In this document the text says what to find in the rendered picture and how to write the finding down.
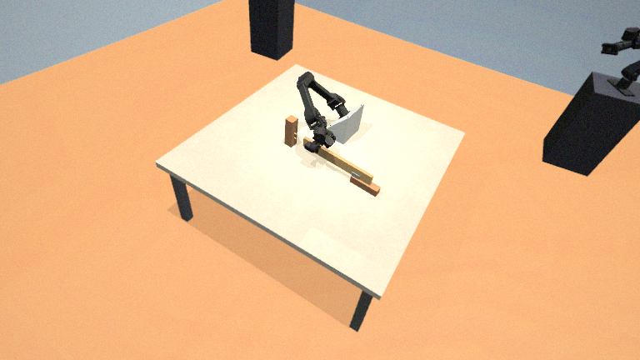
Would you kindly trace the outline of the tan wooden rail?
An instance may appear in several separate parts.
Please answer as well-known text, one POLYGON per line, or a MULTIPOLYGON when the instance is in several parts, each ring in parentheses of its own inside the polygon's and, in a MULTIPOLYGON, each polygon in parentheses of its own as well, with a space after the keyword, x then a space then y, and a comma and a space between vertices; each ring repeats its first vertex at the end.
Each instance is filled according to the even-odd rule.
MULTIPOLYGON (((308 137, 304 137, 303 138, 303 146, 308 142, 313 142, 313 140, 311 140, 308 137)), ((320 145, 320 146, 321 147, 318 149, 318 153, 315 152, 318 156, 328 160, 330 163, 336 165, 337 167, 341 168, 342 170, 346 171, 347 173, 350 173, 351 175, 352 175, 352 173, 356 173, 358 176, 360 176, 359 180, 363 181, 364 183, 368 184, 369 186, 372 184, 372 180, 373 180, 373 175, 372 174, 370 174, 369 172, 364 171, 363 169, 361 169, 360 167, 354 165, 353 163, 349 162, 348 160, 338 156, 336 153, 326 149, 322 145, 320 145)))

